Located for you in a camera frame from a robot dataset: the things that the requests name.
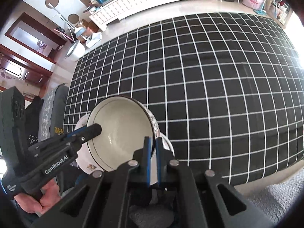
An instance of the table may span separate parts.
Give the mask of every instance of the table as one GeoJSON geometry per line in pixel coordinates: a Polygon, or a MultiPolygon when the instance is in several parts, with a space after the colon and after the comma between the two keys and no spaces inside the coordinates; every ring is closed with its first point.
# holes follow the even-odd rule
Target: table
{"type": "Polygon", "coordinates": [[[64,131],[108,96],[145,104],[175,156],[194,174],[212,168],[242,184],[303,158],[304,77],[272,20],[205,13],[153,23],[81,58],[64,131]]]}

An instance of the human hand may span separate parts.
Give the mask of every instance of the human hand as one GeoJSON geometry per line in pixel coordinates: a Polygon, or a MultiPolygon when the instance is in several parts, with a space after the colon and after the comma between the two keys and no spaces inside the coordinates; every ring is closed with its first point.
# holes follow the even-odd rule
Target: human hand
{"type": "Polygon", "coordinates": [[[42,189],[45,191],[45,194],[42,196],[39,202],[36,201],[32,196],[24,193],[20,193],[14,198],[24,211],[28,213],[40,212],[41,214],[44,214],[60,201],[60,196],[59,186],[56,184],[54,179],[44,185],[42,189]]]}

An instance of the mop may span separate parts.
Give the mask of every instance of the mop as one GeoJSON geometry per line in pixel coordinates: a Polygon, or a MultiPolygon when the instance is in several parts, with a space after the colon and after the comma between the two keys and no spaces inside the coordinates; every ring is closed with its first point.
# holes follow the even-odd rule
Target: mop
{"type": "Polygon", "coordinates": [[[255,9],[254,12],[256,12],[259,15],[267,15],[266,11],[263,10],[265,3],[266,3],[266,0],[263,1],[263,4],[261,5],[261,9],[260,10],[255,9]]]}

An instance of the metal bolt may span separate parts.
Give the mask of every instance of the metal bolt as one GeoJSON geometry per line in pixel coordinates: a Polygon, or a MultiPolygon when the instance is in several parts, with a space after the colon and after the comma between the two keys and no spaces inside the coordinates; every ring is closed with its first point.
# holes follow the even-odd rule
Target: metal bolt
{"type": "Polygon", "coordinates": [[[215,172],[213,170],[206,170],[205,171],[206,176],[213,177],[215,176],[215,172]]]}
{"type": "Polygon", "coordinates": [[[138,165],[138,162],[135,160],[135,159],[131,159],[129,162],[128,162],[129,166],[137,166],[138,165]]]}
{"type": "Polygon", "coordinates": [[[171,159],[170,162],[169,162],[169,164],[171,166],[178,166],[179,165],[179,161],[176,160],[176,159],[171,159]]]}
{"type": "Polygon", "coordinates": [[[96,170],[92,173],[92,176],[94,178],[100,178],[102,176],[102,171],[101,170],[96,170]]]}

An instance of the brown circle on wall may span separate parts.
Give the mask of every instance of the brown circle on wall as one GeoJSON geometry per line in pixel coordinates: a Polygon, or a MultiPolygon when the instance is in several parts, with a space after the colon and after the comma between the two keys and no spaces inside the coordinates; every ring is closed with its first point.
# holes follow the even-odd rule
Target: brown circle on wall
{"type": "Polygon", "coordinates": [[[69,20],[69,22],[71,22],[72,24],[76,24],[78,23],[78,21],[80,20],[79,16],[75,13],[72,13],[69,15],[69,17],[67,18],[69,20]]]}
{"type": "Polygon", "coordinates": [[[45,0],[45,6],[47,6],[48,8],[51,8],[49,6],[49,3],[52,4],[54,7],[56,7],[59,3],[59,0],[45,0]]]}

